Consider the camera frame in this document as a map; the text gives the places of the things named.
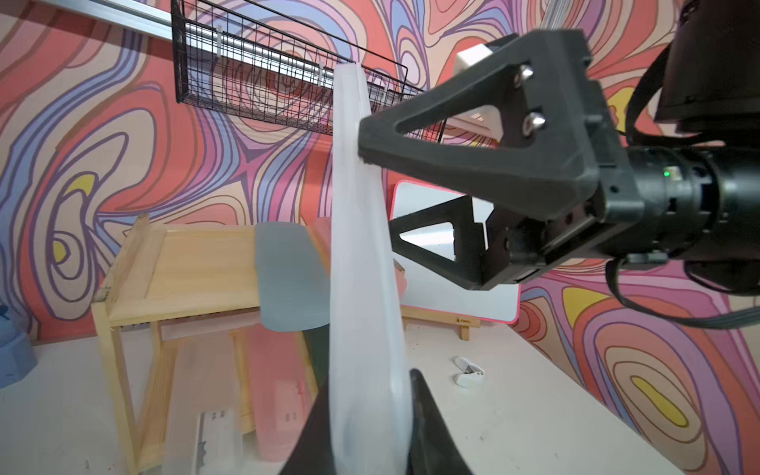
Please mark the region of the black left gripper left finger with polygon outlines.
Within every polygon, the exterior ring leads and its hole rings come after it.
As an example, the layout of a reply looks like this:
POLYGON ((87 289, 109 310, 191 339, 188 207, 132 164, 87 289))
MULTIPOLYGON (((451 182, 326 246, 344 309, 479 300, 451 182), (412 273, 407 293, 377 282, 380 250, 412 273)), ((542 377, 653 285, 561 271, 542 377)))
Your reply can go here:
POLYGON ((330 415, 330 390, 324 385, 280 475, 336 475, 330 415))

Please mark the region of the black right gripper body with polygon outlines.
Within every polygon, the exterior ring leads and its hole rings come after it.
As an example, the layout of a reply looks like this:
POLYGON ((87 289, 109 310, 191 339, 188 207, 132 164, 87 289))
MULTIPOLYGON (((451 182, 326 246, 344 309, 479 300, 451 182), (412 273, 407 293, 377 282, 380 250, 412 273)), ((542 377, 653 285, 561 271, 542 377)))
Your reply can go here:
POLYGON ((645 214, 632 154, 664 154, 710 140, 707 133, 661 137, 628 126, 620 135, 599 82, 587 75, 588 45, 577 30, 510 35, 488 43, 491 121, 514 168, 502 179, 486 224, 480 285, 538 277, 570 257, 651 253, 619 235, 645 214))

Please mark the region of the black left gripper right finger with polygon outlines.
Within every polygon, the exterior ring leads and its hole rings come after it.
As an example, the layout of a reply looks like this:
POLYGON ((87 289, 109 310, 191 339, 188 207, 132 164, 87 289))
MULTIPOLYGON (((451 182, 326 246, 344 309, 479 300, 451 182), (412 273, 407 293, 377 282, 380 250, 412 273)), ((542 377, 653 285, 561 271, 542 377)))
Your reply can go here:
POLYGON ((413 395, 413 431, 408 474, 471 475, 461 456, 423 373, 410 371, 413 395))

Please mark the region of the clear pencil case with label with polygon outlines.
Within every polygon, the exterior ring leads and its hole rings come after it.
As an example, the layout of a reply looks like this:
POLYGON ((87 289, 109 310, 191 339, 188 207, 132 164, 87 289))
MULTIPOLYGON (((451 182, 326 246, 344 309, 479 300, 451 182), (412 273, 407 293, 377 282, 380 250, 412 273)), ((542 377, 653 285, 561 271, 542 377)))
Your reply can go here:
POLYGON ((363 69, 339 65, 332 136, 332 455, 340 474, 404 474, 413 427, 411 378, 382 172, 358 153, 359 124, 369 114, 363 69))

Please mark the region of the teal pencil case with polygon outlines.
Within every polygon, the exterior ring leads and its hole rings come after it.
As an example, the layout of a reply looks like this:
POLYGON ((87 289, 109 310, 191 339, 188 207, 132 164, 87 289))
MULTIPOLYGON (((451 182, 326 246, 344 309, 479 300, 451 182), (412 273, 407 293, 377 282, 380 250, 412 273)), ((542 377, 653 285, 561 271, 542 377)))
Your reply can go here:
POLYGON ((330 322, 330 279, 307 228, 289 222, 255 226, 255 271, 261 322, 278 333, 330 322))

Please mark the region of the dark green pencil case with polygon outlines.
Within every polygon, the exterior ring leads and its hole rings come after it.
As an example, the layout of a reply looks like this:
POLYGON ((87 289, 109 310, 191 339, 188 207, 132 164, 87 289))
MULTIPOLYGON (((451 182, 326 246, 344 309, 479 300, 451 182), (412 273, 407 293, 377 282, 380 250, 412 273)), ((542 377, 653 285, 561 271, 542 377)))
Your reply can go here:
POLYGON ((317 385, 322 388, 330 367, 330 326, 308 330, 304 338, 317 385))

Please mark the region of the clear frosted pencil case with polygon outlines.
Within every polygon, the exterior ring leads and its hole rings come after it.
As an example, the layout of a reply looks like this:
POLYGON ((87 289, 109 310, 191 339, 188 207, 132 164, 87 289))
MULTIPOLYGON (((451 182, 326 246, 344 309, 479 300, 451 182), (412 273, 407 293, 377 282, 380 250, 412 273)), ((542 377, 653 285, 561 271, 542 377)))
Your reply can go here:
POLYGON ((239 379, 226 334, 184 340, 177 350, 164 445, 164 474, 239 474, 239 379))

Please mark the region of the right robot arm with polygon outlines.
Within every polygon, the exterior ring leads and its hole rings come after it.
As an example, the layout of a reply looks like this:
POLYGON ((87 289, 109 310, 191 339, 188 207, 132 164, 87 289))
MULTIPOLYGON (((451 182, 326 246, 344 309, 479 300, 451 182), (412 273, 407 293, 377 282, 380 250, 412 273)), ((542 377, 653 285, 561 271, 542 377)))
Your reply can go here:
POLYGON ((392 247, 467 290, 603 257, 673 260, 690 280, 759 293, 759 5, 688 1, 673 41, 611 117, 579 30, 489 47, 449 81, 363 119, 359 155, 456 192, 394 219, 392 247))

